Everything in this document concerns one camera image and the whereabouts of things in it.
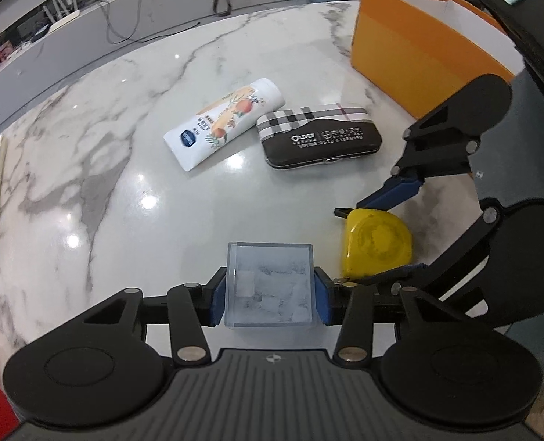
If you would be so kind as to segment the yellow tape measure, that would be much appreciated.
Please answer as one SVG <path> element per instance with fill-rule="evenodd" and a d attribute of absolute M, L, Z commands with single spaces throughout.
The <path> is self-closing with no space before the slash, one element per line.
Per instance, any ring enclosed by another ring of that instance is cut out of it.
<path fill-rule="evenodd" d="M 376 209 L 336 208 L 346 220 L 341 274 L 345 279 L 374 276 L 413 261 L 413 236 L 397 216 Z"/>

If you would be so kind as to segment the clear plastic box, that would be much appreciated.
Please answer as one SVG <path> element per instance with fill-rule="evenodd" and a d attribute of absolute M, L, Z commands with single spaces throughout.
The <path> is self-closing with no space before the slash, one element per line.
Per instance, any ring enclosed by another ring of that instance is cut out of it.
<path fill-rule="evenodd" d="M 315 323 L 310 244 L 228 245 L 224 323 L 233 329 Z"/>

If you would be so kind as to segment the plaid black case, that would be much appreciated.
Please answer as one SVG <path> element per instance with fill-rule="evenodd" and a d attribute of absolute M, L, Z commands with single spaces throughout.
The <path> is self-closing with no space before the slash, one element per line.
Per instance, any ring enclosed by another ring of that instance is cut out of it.
<path fill-rule="evenodd" d="M 270 112 L 256 122 L 267 163 L 291 169 L 377 153 L 381 134 L 365 108 L 321 105 Z"/>

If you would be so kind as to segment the white hand cream tube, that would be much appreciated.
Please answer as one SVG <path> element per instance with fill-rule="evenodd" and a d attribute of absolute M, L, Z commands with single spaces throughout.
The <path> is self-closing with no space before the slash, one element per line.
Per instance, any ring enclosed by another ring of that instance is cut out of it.
<path fill-rule="evenodd" d="M 219 98 L 163 136 L 182 169 L 194 169 L 205 159 L 275 112 L 285 103 L 279 88 L 262 78 Z"/>

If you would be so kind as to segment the orange cardboard box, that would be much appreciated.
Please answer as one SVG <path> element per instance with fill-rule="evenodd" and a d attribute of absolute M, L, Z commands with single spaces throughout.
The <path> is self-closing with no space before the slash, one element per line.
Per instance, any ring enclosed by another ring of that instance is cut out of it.
<path fill-rule="evenodd" d="M 360 0 L 350 64 L 416 119 L 481 75 L 524 69 L 500 24 L 464 0 Z"/>

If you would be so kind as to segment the marble tv console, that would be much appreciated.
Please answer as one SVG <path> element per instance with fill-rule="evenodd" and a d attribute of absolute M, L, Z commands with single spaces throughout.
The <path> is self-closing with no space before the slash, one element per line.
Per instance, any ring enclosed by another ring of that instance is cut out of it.
<path fill-rule="evenodd" d="M 292 0 L 231 0 L 232 8 Z M 212 0 L 101 0 L 0 69 L 0 111 L 14 112 L 74 71 L 135 40 L 213 15 Z"/>

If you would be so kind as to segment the white wifi router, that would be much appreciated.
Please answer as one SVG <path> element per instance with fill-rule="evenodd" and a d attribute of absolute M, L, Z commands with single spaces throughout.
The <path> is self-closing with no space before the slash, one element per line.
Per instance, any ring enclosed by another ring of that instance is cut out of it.
<path fill-rule="evenodd" d="M 78 0 L 48 0 L 42 5 L 42 10 L 51 23 L 56 23 L 73 14 L 80 14 Z"/>

